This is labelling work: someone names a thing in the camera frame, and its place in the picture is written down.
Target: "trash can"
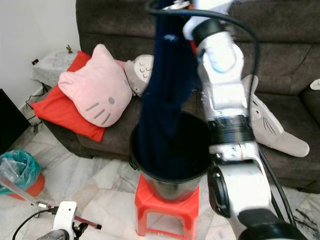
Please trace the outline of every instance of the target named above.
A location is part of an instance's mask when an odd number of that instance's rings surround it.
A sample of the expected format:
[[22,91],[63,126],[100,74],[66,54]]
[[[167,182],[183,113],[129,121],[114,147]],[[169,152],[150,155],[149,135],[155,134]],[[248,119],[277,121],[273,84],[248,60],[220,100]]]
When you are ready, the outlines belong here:
[[[45,185],[45,178],[41,170],[35,158],[24,150],[12,150],[0,155],[0,175],[34,197]],[[23,200],[22,197],[0,185],[0,195],[3,194]]]
[[152,169],[146,169],[139,157],[138,129],[134,128],[130,137],[129,162],[133,169],[140,170],[149,189],[166,202],[183,201],[198,188],[201,178],[211,165],[209,158],[209,128],[205,121],[186,112],[181,113],[176,139],[171,143],[174,154],[181,154],[183,167],[188,176],[184,179],[169,179],[156,175]]

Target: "white wall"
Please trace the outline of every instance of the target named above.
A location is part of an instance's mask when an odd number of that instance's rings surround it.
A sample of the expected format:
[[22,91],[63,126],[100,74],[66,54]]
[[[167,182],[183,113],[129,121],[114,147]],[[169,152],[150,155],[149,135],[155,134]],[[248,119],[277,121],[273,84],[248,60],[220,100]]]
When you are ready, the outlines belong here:
[[76,0],[0,0],[0,88],[21,108],[41,89],[31,62],[69,44],[80,49]]

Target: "pink hello kitty pillow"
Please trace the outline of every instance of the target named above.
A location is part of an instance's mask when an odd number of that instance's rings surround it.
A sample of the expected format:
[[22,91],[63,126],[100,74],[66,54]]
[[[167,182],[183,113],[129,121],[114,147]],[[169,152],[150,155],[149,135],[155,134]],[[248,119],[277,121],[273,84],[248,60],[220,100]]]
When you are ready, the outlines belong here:
[[94,48],[83,68],[61,73],[58,86],[82,117],[99,127],[114,124],[132,97],[124,70],[103,44]]

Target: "black bucket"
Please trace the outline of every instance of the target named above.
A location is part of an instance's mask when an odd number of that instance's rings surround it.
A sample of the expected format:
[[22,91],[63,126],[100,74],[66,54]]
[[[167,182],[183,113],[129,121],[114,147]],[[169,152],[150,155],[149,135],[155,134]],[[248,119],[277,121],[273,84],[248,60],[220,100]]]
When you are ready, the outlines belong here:
[[146,168],[139,161],[137,146],[137,125],[130,137],[129,162],[133,169],[140,170],[148,183],[148,187],[160,199],[167,202],[183,201],[189,198],[199,186],[201,178],[207,173],[211,164],[209,159],[209,129],[200,118],[181,113],[176,140],[170,144],[170,152],[184,158],[187,176],[183,179],[169,179],[156,175],[152,169]]

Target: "robotic arm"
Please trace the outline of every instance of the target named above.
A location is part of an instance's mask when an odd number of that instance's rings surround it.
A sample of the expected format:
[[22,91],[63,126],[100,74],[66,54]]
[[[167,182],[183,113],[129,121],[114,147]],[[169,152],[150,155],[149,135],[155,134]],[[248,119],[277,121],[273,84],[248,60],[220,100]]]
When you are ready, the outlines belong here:
[[75,201],[62,201],[55,213],[52,230],[37,240],[79,240],[88,223],[82,222],[78,227],[75,226],[76,210]]
[[[225,14],[232,0],[196,0],[195,9]],[[271,211],[271,190],[251,129],[241,82],[244,56],[216,19],[192,16],[183,28],[197,46],[202,102],[210,128],[208,173],[212,209],[226,217],[238,240],[305,240]]]

